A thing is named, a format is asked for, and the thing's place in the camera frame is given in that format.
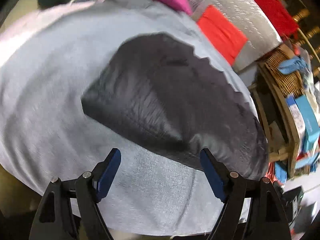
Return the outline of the dark grey padded jacket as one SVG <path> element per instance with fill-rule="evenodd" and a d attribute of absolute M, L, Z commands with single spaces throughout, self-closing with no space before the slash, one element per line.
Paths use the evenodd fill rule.
<path fill-rule="evenodd" d="M 81 104 L 87 116 L 122 137 L 188 167 L 200 170 L 207 148 L 245 178 L 266 173 L 265 134 L 245 96 L 170 35 L 124 42 Z"/>

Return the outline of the blue white boxes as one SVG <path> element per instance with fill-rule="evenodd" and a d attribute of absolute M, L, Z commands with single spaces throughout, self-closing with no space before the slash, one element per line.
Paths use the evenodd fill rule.
<path fill-rule="evenodd" d="M 290 94 L 285 100 L 299 135 L 299 152 L 307 153 L 313 151 L 319 138 L 319 125 L 307 97 L 302 95 L 294 98 Z"/>

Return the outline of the wicker basket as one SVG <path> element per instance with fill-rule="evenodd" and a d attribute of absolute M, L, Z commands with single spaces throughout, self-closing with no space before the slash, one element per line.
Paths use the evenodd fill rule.
<path fill-rule="evenodd" d="M 295 98 L 304 94 L 303 82 L 299 71 L 290 74 L 282 74 L 279 65 L 288 60 L 288 53 L 282 48 L 277 48 L 265 59 L 264 67 L 271 74 L 282 95 L 286 98 L 293 95 Z"/>

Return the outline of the light blue cloth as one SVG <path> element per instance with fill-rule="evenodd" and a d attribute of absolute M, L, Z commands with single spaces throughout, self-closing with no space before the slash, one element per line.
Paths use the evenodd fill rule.
<path fill-rule="evenodd" d="M 289 60 L 285 60 L 281 62 L 278 66 L 278 70 L 281 72 L 281 74 L 289 75 L 292 72 L 300 71 L 307 67 L 308 67 L 308 64 L 303 58 L 299 56 L 294 56 Z"/>

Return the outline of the light grey bed blanket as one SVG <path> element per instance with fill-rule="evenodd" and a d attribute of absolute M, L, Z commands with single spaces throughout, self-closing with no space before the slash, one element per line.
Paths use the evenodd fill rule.
<path fill-rule="evenodd" d="M 80 98 L 127 39 L 164 31 L 222 71 L 248 103 L 230 64 L 196 23 L 152 0 L 106 0 L 64 16 L 1 67 L 1 165 L 39 194 L 50 179 L 74 179 L 114 147 L 121 165 L 99 209 L 109 228 L 141 235 L 212 230 L 223 204 L 203 172 L 129 142 L 86 117 Z"/>

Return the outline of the red pillow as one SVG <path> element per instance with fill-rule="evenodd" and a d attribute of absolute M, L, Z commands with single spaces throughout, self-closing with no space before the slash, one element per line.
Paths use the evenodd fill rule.
<path fill-rule="evenodd" d="M 232 65 L 248 41 L 244 33 L 213 5 L 206 7 L 197 25 L 213 47 Z"/>

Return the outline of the white pink bed sheet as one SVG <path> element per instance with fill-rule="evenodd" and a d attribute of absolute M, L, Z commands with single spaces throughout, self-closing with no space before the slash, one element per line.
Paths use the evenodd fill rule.
<path fill-rule="evenodd" d="M 63 16 L 86 9 L 96 1 L 68 3 L 46 10 L 35 10 L 16 20 L 1 33 L 1 66 L 32 36 L 47 28 Z"/>

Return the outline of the red fabric drape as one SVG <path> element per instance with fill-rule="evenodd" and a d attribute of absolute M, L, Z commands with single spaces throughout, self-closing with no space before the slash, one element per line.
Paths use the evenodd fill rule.
<path fill-rule="evenodd" d="M 298 24 L 279 0 L 254 0 L 270 20 L 280 37 L 290 37 L 298 31 Z"/>

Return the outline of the silver quilted headboard cushion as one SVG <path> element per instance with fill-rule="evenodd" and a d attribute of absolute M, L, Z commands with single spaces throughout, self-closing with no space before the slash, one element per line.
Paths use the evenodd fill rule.
<path fill-rule="evenodd" d="M 192 18 L 198 20 L 206 7 L 213 5 L 242 31 L 248 41 L 233 63 L 240 72 L 282 43 L 276 29 L 254 0 L 188 0 Z"/>

